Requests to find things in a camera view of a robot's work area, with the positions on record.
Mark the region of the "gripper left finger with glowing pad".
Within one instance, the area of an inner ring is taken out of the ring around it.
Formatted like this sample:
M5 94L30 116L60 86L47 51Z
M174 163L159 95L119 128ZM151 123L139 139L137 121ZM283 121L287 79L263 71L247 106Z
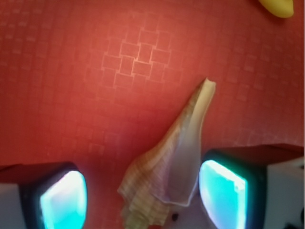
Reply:
M86 215L86 180L74 163L0 167L2 229L81 229Z

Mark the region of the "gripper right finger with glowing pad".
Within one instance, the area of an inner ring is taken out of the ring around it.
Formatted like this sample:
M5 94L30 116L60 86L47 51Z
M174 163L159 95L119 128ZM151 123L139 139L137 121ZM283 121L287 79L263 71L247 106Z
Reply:
M203 157L199 191L217 229L302 229L304 148L289 144L213 148Z

